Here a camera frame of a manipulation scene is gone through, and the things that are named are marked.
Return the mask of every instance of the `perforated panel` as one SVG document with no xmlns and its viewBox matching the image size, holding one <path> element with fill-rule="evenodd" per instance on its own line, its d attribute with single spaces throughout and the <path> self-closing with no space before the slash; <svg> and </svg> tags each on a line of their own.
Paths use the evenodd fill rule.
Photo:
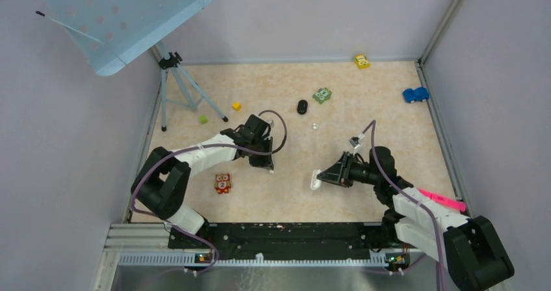
<svg viewBox="0 0 551 291">
<path fill-rule="evenodd" d="M 67 29 L 96 73 L 112 75 L 212 0 L 46 1 L 56 19 L 102 41 Z"/>
</svg>

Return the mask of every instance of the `pink highlighter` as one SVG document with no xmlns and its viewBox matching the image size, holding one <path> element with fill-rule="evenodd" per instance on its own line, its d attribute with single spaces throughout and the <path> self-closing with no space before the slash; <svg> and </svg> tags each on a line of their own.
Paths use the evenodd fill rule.
<svg viewBox="0 0 551 291">
<path fill-rule="evenodd" d="M 467 210 L 467 205 L 463 202 L 452 200 L 450 198 L 444 197 L 439 194 L 435 194 L 433 192 L 428 192 L 426 190 L 423 190 L 421 188 L 417 188 L 421 194 L 424 194 L 425 196 L 429 197 L 431 200 L 433 200 L 436 203 L 440 203 L 441 205 L 445 205 L 447 207 L 450 207 L 452 209 L 457 209 L 461 212 L 464 212 Z"/>
</svg>

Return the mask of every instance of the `white wall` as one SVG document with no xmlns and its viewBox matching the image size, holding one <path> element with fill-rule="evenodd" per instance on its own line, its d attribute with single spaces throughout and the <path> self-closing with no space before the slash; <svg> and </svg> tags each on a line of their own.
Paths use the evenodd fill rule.
<svg viewBox="0 0 551 291">
<path fill-rule="evenodd" d="M 166 43 L 186 63 L 417 59 L 452 0 L 214 0 Z"/>
<path fill-rule="evenodd" d="M 0 0 L 0 290 L 89 290 L 159 86 L 144 55 L 99 77 L 42 0 Z"/>
<path fill-rule="evenodd" d="M 465 0 L 427 71 L 472 211 L 516 290 L 549 290 L 551 0 Z"/>
</svg>

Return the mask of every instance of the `tripod leg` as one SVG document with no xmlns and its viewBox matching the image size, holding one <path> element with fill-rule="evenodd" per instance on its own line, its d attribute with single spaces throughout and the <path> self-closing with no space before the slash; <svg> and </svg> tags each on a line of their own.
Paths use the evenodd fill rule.
<svg viewBox="0 0 551 291">
<path fill-rule="evenodd" d="M 160 129 L 166 131 L 166 78 L 168 76 L 167 70 L 160 72 L 160 106 L 162 109 L 162 125 Z"/>
<path fill-rule="evenodd" d="M 170 53 L 168 52 L 166 46 L 164 46 L 164 43 L 161 41 L 157 42 L 155 44 L 157 46 L 157 49 L 159 49 L 160 55 L 163 57 L 163 59 L 169 60 L 170 59 Z M 176 79 L 176 82 L 178 83 L 178 86 L 180 87 L 180 90 L 186 97 L 186 100 L 188 101 L 189 107 L 195 111 L 197 110 L 197 104 L 193 101 L 191 98 L 191 95 L 189 94 L 188 88 L 184 84 L 184 81 L 180 77 L 180 74 L 178 74 L 178 71 L 175 68 L 170 68 L 172 71 L 172 74 L 174 75 L 174 79 Z"/>
<path fill-rule="evenodd" d="M 184 67 L 182 67 L 181 65 L 177 65 L 177 67 L 178 70 L 180 70 L 180 72 L 186 77 L 186 79 L 188 79 L 189 83 L 201 94 L 201 96 L 203 96 L 204 100 L 206 100 L 207 103 L 209 103 L 209 105 L 214 109 L 214 111 L 216 111 L 216 113 L 222 118 L 222 120 L 224 122 L 227 122 L 228 119 L 225 114 L 218 108 L 218 106 L 216 106 L 214 101 L 212 101 L 212 99 L 197 85 L 197 83 L 189 75 L 189 73 L 184 70 Z"/>
<path fill-rule="evenodd" d="M 172 71 L 172 75 L 174 75 L 174 79 L 176 79 L 176 82 L 178 82 L 178 86 L 180 87 L 180 90 L 182 93 L 184 93 L 184 96 L 186 97 L 186 100 L 188 101 L 188 105 L 191 108 L 191 110 L 195 111 L 197 110 L 197 104 L 193 101 L 191 95 L 189 94 L 188 88 L 184 81 L 182 80 L 182 77 L 180 77 L 180 74 L 176 70 L 176 68 L 170 68 L 170 71 Z"/>
</svg>

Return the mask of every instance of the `table surface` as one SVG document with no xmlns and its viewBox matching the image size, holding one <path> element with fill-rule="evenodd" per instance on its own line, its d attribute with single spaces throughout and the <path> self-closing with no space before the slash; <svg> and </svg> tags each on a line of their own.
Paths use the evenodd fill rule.
<svg viewBox="0 0 551 291">
<path fill-rule="evenodd" d="M 168 103 L 168 130 L 160 130 L 159 111 L 151 149 L 198 144 L 222 129 L 245 123 L 250 114 L 264 109 L 278 111 L 288 127 L 285 147 L 273 156 L 275 173 L 252 168 L 243 158 L 216 165 L 190 179 L 185 203 L 209 221 L 380 221 L 387 207 L 377 200 L 370 185 L 355 183 L 343 188 L 323 183 L 318 190 L 310 189 L 312 172 L 333 165 L 351 148 L 348 139 L 372 119 L 377 120 L 375 143 L 392 151 L 398 175 L 416 187 L 454 198 L 427 104 L 409 104 L 402 98 L 406 88 L 420 85 L 413 62 L 375 62 L 363 70 L 352 62 L 185 68 L 229 122 L 224 123 L 204 101 L 196 112 Z M 313 94 L 325 87 L 332 96 L 320 105 Z M 172 75 L 167 95 L 184 100 Z M 300 99 L 309 104 L 303 116 L 296 112 Z M 238 112 L 231 107 L 235 101 L 242 104 Z M 200 115 L 206 115 L 207 124 L 199 122 Z M 277 147 L 283 138 L 282 124 L 273 114 L 263 118 L 275 121 L 272 135 Z M 318 130 L 313 130 L 313 123 Z M 367 156 L 369 137 L 363 143 L 363 155 Z M 231 174 L 230 193 L 216 193 L 217 173 Z M 158 220 L 134 214 L 132 221 Z"/>
</svg>

